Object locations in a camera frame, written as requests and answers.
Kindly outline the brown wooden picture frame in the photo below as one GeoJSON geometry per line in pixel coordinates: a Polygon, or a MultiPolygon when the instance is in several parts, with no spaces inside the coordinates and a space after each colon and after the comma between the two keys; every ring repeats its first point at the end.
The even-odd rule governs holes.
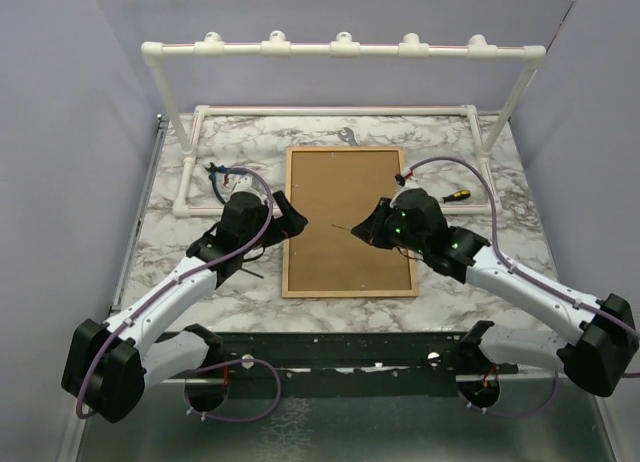
{"type": "Polygon", "coordinates": [[[418,295],[416,263],[350,234],[396,190],[404,165],[398,146],[290,147],[286,196],[308,219],[284,245],[285,298],[395,298],[418,295]]]}

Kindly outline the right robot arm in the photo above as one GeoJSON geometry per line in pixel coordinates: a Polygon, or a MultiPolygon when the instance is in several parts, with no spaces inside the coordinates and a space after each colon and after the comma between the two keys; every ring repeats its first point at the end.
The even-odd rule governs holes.
{"type": "Polygon", "coordinates": [[[351,233],[379,249],[405,249],[434,272],[485,290],[547,326],[545,332],[489,326],[459,349],[461,365],[481,373],[493,363],[563,372],[576,386],[608,397],[639,349],[630,304],[570,289],[505,256],[486,238],[451,226],[422,188],[381,198],[351,233]]]}

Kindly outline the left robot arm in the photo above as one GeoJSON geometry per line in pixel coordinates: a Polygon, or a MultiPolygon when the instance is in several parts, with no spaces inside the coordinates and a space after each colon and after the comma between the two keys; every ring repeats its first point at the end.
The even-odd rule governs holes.
{"type": "Polygon", "coordinates": [[[180,372],[206,377],[220,367],[213,334],[200,326],[163,340],[188,308],[242,268],[246,253],[300,235],[308,220],[283,192],[231,195],[219,222],[192,242],[173,271],[128,309],[103,322],[83,321],[74,331],[61,386],[76,399],[76,415],[126,417],[144,392],[180,372]]]}

